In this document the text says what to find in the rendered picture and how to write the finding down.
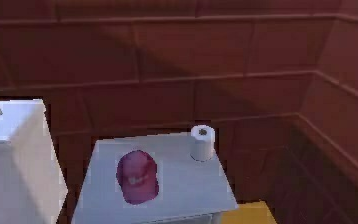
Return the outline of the white toilet paper roll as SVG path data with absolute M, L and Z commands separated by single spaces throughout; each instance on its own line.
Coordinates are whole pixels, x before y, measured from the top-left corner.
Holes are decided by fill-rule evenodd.
M 196 125 L 190 133 L 193 139 L 190 155 L 196 161 L 205 162 L 214 155 L 215 131 L 207 125 Z

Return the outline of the white side table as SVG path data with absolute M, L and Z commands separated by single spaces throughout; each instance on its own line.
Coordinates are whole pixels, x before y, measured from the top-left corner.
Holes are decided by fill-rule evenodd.
M 193 145 L 185 132 L 97 141 L 71 224 L 217 224 L 214 214 L 238 205 L 218 157 L 198 162 Z M 157 163 L 159 193 L 139 205 L 124 200 L 116 178 L 119 160 L 133 150 Z

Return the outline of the magenta cap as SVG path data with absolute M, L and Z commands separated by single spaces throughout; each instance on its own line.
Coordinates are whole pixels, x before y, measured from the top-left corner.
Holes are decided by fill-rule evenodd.
M 147 152 L 135 150 L 124 155 L 117 165 L 116 179 L 124 200 L 131 205 L 158 196 L 157 163 Z

